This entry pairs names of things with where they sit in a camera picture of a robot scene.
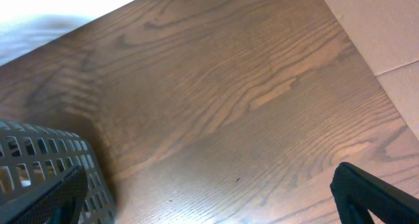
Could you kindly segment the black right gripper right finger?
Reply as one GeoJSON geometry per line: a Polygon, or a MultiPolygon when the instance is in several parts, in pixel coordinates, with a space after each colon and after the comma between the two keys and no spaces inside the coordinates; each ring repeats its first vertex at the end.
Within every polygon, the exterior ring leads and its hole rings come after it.
{"type": "Polygon", "coordinates": [[[340,221],[344,224],[417,223],[418,199],[372,174],[342,162],[330,184],[340,221]]]}

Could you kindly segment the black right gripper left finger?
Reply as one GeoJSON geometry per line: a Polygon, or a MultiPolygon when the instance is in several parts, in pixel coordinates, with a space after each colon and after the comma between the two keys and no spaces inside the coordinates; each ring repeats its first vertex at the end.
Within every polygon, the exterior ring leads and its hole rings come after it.
{"type": "Polygon", "coordinates": [[[79,221],[87,191],[85,169],[74,166],[1,205],[1,222],[75,224],[79,221]]]}

